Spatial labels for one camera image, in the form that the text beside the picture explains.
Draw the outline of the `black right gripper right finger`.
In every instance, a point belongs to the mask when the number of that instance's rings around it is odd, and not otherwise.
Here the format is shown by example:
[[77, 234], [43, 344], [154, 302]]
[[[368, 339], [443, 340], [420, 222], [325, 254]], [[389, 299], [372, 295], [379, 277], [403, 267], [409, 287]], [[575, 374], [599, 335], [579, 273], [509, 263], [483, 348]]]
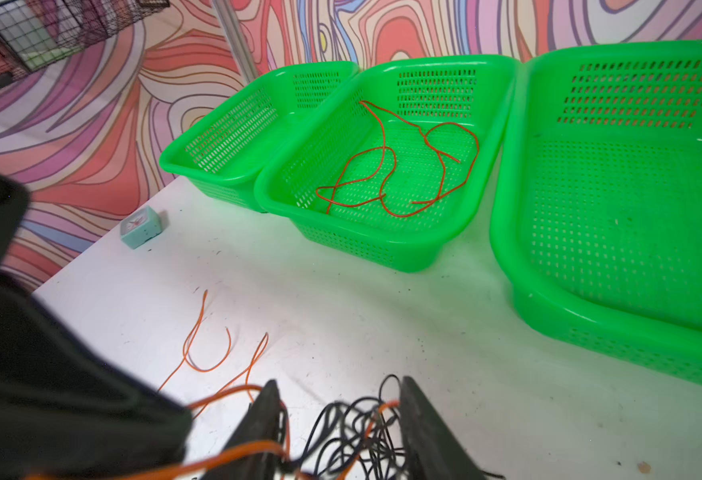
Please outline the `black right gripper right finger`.
[[418, 383], [401, 381], [399, 416], [410, 479], [485, 479]]

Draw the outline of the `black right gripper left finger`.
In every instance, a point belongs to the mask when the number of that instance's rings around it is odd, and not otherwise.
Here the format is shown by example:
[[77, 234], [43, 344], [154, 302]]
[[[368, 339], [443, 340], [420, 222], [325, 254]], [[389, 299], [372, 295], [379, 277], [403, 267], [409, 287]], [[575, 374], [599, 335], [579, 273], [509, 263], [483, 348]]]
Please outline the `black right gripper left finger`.
[[[269, 380], [237, 426], [225, 448], [233, 448], [254, 441], [283, 442], [282, 406], [278, 384]], [[275, 479], [278, 459], [272, 453], [253, 453], [207, 471], [208, 479]]]

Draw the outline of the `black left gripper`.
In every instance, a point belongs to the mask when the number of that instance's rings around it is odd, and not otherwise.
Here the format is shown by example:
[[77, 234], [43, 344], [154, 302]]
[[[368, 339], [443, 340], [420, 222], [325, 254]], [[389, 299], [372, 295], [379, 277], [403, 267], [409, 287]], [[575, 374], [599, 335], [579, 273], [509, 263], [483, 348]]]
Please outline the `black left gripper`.
[[[0, 175], [0, 263], [30, 202]], [[0, 270], [0, 479], [86, 479], [182, 461], [188, 409], [94, 354]]]

